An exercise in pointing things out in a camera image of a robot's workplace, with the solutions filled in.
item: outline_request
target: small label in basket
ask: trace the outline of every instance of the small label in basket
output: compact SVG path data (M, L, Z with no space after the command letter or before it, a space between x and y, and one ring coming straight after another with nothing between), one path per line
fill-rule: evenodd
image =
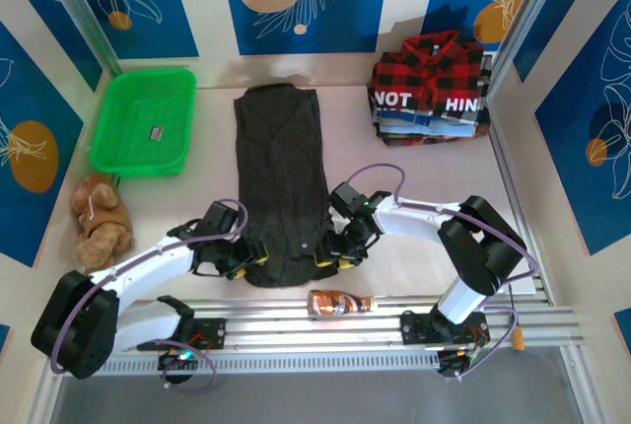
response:
M164 127L162 126L154 126L151 128L151 136L149 137L149 139L151 141L160 141L162 140L162 132L163 132Z

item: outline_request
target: yellow connector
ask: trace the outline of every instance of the yellow connector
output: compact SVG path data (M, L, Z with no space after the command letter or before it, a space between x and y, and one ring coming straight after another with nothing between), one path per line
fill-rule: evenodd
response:
M355 266L348 259L340 259L337 263L339 264L339 269L350 269Z
M265 248L265 256L261 259L258 259L256 261L256 264L263 264L269 258L269 252L267 251L267 247L264 247L264 248Z
M316 255L314 254L314 262L315 262L315 266L317 266L318 268L325 268L326 266L330 266L331 264L333 264L332 261L317 261Z
M518 324L513 330L513 348L519 352L526 350L526 343L524 341L524 332Z

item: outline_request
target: stack of folded shirts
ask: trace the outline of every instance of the stack of folded shirts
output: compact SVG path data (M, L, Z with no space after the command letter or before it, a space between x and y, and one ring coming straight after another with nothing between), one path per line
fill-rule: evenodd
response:
M387 145L424 145L488 133L490 56L459 32L412 37L373 68L368 99Z

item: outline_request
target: brown teddy bear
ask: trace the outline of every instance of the brown teddy bear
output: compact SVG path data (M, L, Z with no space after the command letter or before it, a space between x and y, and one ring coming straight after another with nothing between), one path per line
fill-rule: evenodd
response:
M73 194L71 206L84 228L74 249L77 262L86 274L113 266L113 255L133 242L129 214L116 186L104 175L90 175Z

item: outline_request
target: green plastic basket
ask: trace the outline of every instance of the green plastic basket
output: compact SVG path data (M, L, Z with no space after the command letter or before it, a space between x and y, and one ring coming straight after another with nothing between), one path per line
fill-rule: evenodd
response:
M90 152L92 166L120 177L171 176L184 168L196 90L187 69L143 69L109 85Z

